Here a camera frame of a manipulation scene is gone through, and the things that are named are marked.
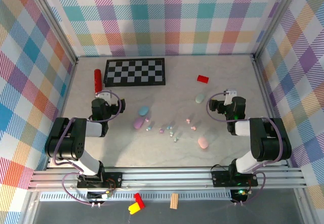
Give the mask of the red cylinder with grey end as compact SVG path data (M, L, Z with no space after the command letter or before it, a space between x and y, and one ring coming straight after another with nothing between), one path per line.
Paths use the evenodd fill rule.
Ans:
M100 69L94 70L94 90L96 94L102 91L102 75Z

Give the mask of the black white checkerboard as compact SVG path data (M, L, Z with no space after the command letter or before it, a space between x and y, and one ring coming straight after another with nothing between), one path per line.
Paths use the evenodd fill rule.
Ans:
M103 83L106 87L166 85L165 59L107 60Z

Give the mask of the small black controller board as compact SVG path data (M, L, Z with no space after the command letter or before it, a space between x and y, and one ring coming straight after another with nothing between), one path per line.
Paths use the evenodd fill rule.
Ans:
M245 189L230 190L230 193L231 193L232 203L245 202L248 199L248 191Z
M113 190L106 190L101 192L87 192L87 199L108 199L113 195Z

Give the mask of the red studded toy brick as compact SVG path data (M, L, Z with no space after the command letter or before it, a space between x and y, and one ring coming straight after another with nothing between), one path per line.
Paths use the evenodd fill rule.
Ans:
M144 202L143 202L143 200L142 200L142 198L141 198L141 196L140 196L139 193L136 193L134 195L134 198L135 198L135 201L138 203L140 209L145 208L145 204L144 204Z

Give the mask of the yellow toy brick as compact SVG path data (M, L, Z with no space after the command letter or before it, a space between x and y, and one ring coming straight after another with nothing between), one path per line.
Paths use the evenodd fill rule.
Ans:
M135 202L134 204L132 204L128 207L128 211L129 211L130 215L133 215L140 210L141 210L141 207L137 202Z

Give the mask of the silver aluminium side rail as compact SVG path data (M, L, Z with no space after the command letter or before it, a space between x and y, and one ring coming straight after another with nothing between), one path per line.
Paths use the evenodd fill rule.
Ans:
M288 138L287 131L281 118L276 117L273 106L268 95L265 81L262 77L261 66L257 59L251 56L252 66L259 85L262 100L266 109L266 115L262 117L263 128L267 134L262 156L272 156L273 159L266 160L265 164L275 164L290 159L292 147Z
M66 75L66 78L65 78L65 81L64 81L64 83L66 85L66 88L65 88L65 91L64 91L64 94L63 94L63 99L59 100L60 109L59 109L58 114L57 114L58 117L62 117L64 115L65 108L66 108L67 101L68 101L68 97L69 97L69 94L70 94L70 91L71 91L71 87L72 87L72 84L73 84L73 80L74 80L74 77L75 77L75 73L76 73L79 61L80 61L80 58L77 58L74 65L71 66L70 73ZM52 125L51 125L51 128L49 130L49 134L51 133L53 126L54 126L54 123L52 123ZM46 170L47 167L50 165L50 162L51 162L51 158L46 155L46 159L45 159L44 166L43 166L42 170Z

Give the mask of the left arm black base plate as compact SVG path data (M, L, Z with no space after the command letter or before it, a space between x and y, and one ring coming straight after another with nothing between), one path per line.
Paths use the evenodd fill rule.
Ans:
M121 188L121 172L104 172L99 175L79 175L77 187L84 189L110 189Z

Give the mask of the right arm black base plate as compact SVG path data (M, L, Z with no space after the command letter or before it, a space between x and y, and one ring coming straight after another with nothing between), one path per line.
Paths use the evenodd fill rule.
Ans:
M238 173L230 176L229 171L212 171L213 187L257 187L256 175Z

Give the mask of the silver aluminium mounting rail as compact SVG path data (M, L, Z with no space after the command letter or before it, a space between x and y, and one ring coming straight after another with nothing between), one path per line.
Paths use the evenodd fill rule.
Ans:
M212 174L208 167L107 167L107 172L121 172L123 190L211 190ZM59 191L64 176L72 168L49 167L35 171L30 191ZM297 189L307 186L301 169L286 165L268 166L257 174L258 185L266 189Z

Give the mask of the silver aluminium frame post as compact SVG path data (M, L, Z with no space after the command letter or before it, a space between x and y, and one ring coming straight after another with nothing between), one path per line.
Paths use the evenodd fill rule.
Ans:
M50 28L53 30L58 41L61 43L65 53L67 54L68 58L73 62L73 64L77 64L77 55L75 54L72 46L70 45L67 37L65 36L62 28L59 25L51 7L49 6L46 0L35 0L37 6L41 10L43 16L47 20Z
M292 0L269 0L269 4L266 6L261 19L261 25L258 26L257 34L255 35L255 43L251 49L253 59L259 58L263 53L270 37L273 35L291 2Z

